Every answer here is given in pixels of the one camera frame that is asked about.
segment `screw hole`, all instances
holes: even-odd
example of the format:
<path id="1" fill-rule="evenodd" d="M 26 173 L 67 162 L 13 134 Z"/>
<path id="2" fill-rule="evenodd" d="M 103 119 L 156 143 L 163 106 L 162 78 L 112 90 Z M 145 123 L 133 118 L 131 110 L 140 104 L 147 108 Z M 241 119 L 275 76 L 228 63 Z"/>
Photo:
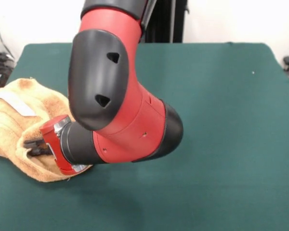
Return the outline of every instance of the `screw hole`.
<path id="1" fill-rule="evenodd" d="M 99 105 L 101 105 L 102 107 L 106 107 L 109 102 L 110 102 L 110 98 L 103 96 L 103 95 L 96 95 L 95 96 L 95 100 L 98 102 Z"/>
<path id="2" fill-rule="evenodd" d="M 111 61 L 113 61 L 114 63 L 118 63 L 118 61 L 119 61 L 119 57 L 120 57 L 120 55 L 119 55 L 119 53 L 117 53 L 117 52 L 109 52 L 109 53 L 107 53 L 107 58 L 109 59 L 109 60 L 111 60 Z"/>

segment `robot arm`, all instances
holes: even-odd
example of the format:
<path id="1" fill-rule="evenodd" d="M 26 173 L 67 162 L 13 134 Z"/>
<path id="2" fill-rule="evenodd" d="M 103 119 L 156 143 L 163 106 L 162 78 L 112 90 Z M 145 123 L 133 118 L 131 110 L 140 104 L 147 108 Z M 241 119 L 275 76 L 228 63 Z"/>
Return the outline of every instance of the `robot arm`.
<path id="1" fill-rule="evenodd" d="M 156 0 L 86 0 L 73 40 L 68 99 L 75 119 L 40 130 L 61 171 L 138 162 L 171 153 L 183 137 L 177 112 L 137 80 L 136 50 Z"/>

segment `black joint cap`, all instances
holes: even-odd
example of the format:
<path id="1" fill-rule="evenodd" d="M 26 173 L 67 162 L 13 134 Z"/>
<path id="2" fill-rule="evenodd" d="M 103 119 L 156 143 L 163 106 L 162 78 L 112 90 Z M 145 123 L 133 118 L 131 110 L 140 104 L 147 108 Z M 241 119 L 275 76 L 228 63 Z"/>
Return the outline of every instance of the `black joint cap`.
<path id="1" fill-rule="evenodd" d="M 172 153 L 181 143 L 184 132 L 182 120 L 175 109 L 165 102 L 164 105 L 166 110 L 165 130 L 159 147 L 151 155 L 133 162 L 153 160 L 166 156 Z"/>
<path id="2" fill-rule="evenodd" d="M 68 72 L 68 99 L 75 120 L 87 130 L 106 127 L 123 104 L 129 80 L 122 41 L 103 30 L 78 33 Z"/>
<path id="3" fill-rule="evenodd" d="M 93 132 L 77 122 L 64 126 L 60 145 L 65 159 L 73 165 L 105 164 L 94 147 Z"/>
<path id="4" fill-rule="evenodd" d="M 86 0 L 81 12 L 81 18 L 95 8 L 108 7 L 126 12 L 139 20 L 145 10 L 147 0 Z"/>

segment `green table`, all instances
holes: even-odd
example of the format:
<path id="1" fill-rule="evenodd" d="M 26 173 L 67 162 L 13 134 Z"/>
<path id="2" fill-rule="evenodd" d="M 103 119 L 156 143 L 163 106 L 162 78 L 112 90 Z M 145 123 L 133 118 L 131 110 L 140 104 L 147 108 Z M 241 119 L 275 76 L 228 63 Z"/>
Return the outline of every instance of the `green table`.
<path id="1" fill-rule="evenodd" d="M 67 94 L 71 44 L 11 80 Z M 289 231 L 289 80 L 263 44 L 141 44 L 138 78 L 181 115 L 172 154 L 39 183 L 0 158 L 0 231 Z"/>

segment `white label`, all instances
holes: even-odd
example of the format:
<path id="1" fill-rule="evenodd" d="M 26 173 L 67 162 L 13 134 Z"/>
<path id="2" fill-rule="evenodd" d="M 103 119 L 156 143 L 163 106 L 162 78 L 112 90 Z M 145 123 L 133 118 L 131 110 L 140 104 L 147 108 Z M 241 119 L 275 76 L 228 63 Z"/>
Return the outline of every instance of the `white label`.
<path id="1" fill-rule="evenodd" d="M 22 116 L 36 116 L 35 112 L 13 92 L 1 90 L 0 99 L 7 102 Z"/>

